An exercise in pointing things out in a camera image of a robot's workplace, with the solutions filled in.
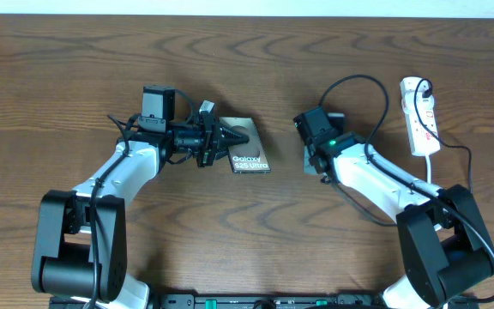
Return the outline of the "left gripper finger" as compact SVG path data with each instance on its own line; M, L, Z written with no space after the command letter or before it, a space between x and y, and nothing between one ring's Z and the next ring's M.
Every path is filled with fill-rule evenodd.
M227 148L218 148L216 150L203 150L197 155L198 167L211 167L215 161L227 156L229 150Z
M229 149L233 146L246 144L249 140L249 137L244 133L236 132L225 126L220 127L219 148Z

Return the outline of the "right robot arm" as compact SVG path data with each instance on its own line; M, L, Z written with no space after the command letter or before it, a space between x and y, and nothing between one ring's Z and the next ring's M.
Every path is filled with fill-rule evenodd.
M494 245L470 190L424 182L354 133L319 129L300 136L317 173L362 194L394 220L405 274L382 292L386 307L494 302Z

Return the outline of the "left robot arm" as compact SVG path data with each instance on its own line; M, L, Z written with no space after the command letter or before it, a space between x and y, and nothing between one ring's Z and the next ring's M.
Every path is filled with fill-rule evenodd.
M38 293L70 297L85 308L148 307L149 286L127 272L127 207L172 155L207 167L249 141L211 112L184 123L135 114L117 127L115 152L94 175L40 201L31 272Z

